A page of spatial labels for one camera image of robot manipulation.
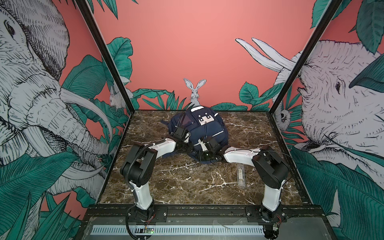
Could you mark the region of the navy blue student backpack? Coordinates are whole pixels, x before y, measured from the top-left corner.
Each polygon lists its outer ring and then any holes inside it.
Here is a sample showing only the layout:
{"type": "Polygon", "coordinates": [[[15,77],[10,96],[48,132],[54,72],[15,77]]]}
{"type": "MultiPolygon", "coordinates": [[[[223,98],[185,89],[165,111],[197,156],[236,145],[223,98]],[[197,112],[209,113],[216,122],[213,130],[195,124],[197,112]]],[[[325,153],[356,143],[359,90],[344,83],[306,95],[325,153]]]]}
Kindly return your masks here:
{"type": "Polygon", "coordinates": [[[229,144],[229,133],[224,120],[209,107],[197,106],[183,113],[179,113],[166,122],[161,123],[168,127],[169,136],[177,127],[185,128],[191,136],[189,142],[193,144],[193,151],[185,153],[193,160],[197,160],[197,153],[201,150],[198,139],[206,137],[222,137],[225,138],[225,147],[229,144]]]}

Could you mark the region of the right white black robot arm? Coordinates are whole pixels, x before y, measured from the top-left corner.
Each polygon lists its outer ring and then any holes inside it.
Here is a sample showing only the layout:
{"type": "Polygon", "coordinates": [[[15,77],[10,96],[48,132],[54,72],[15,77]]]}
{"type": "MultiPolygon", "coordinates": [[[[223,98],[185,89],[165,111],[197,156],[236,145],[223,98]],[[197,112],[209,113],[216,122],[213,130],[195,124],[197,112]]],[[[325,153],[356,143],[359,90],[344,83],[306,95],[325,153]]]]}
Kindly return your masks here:
{"type": "Polygon", "coordinates": [[[212,137],[199,140],[199,145],[202,147],[204,159],[254,167],[265,186],[260,206],[261,218],[266,223],[283,222],[280,208],[281,192],[290,170],[276,151],[268,145],[259,149],[223,147],[212,137]]]}

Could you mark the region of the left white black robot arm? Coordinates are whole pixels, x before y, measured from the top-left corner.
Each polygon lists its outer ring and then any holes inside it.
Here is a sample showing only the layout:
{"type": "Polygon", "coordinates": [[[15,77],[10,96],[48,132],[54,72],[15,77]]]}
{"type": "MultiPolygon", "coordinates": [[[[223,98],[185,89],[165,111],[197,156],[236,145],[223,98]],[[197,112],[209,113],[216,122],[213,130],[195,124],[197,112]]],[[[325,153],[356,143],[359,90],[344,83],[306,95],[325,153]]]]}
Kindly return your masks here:
{"type": "Polygon", "coordinates": [[[189,149],[189,133],[180,128],[169,137],[149,144],[134,143],[122,164],[120,173],[133,192],[133,213],[140,221],[148,223],[155,216],[154,199],[150,193],[149,180],[156,160],[177,150],[189,149]]]}

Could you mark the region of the clear plastic small case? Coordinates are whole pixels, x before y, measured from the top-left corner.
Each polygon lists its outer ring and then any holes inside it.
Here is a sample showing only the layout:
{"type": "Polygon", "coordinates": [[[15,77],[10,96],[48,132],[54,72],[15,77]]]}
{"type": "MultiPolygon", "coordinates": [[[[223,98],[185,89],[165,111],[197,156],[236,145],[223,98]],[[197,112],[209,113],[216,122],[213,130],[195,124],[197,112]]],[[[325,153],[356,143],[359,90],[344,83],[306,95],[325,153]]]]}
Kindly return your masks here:
{"type": "Polygon", "coordinates": [[[246,186],[246,177],[245,177],[245,168],[242,164],[237,164],[237,181],[240,188],[245,188],[246,186]]]}

